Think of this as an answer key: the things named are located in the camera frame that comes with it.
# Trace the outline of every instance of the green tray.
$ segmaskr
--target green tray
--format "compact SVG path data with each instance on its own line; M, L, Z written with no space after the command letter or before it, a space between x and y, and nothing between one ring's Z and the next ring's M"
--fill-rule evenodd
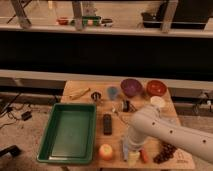
M55 104L41 141L37 160L44 163L90 163L93 156L95 127L95 105Z

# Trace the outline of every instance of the cup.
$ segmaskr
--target cup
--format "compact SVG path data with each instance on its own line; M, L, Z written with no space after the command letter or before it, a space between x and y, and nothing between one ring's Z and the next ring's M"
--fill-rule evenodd
M110 100L115 100L118 96L119 91L118 91L118 88L116 87L109 87L107 89L107 93Z

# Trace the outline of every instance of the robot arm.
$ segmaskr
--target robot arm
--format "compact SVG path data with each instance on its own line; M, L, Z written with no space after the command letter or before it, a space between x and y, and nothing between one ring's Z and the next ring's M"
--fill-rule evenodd
M213 134L177 126L159 117L160 110L148 105L137 111L125 135L129 150L140 150L152 136L213 163Z

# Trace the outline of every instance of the black remote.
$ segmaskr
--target black remote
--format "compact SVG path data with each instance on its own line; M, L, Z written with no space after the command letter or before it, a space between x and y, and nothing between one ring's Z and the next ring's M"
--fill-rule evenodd
M104 114L103 116L103 132L104 135L111 135L112 134L112 117L110 114Z

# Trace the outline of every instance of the wooden table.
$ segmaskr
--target wooden table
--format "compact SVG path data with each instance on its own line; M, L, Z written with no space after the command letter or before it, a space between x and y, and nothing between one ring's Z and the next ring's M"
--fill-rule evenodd
M98 91L102 94L102 104L97 106L97 125L96 125L96 139L95 139L95 149L94 149L94 157L93 161L86 165L86 167L96 167L96 168L130 168L127 164L127 162L124 162L123 160L123 153L121 148L121 138L127 129L127 125L124 124L119 117L112 113L111 109L114 106L116 109L121 108L121 99L118 98L115 101L110 101L107 95L107 88L109 86L116 86L120 89L120 82L97 82L97 81L68 81L65 85L65 89L63 92L63 97L61 102L62 103L93 103L92 99L90 98L91 94L94 91ZM87 88L89 87L91 90L90 92L86 93L82 97L76 100L71 100L69 98L69 94L72 91L81 89L81 88ZM149 104L149 96L144 93L142 96L138 95L133 98L131 98L131 103L137 108L141 108L146 104ZM176 114L174 105L172 103L172 100L170 98L170 94L167 91L167 93L163 96L163 98L166 101L166 106L162 109L162 116L165 116L169 119L173 119L177 122L177 124L180 124L178 116ZM102 117L103 114L110 113L112 115L112 129L113 133L111 136L106 136L103 134L103 125L102 125ZM132 113L124 113L119 112L123 119L126 121L129 121ZM110 144L114 151L115 156L114 159L111 161L104 161L101 160L98 156L98 148L101 144L107 143ZM160 141L148 137L146 143L144 144L144 148L147 151L149 162L143 163L141 160L138 160L136 165L131 168L146 168L146 169L194 169L194 161L192 159L191 154L178 149L175 154L174 158L170 159L169 161L162 163L162 164L156 164L153 162L154 156L156 156L160 152Z

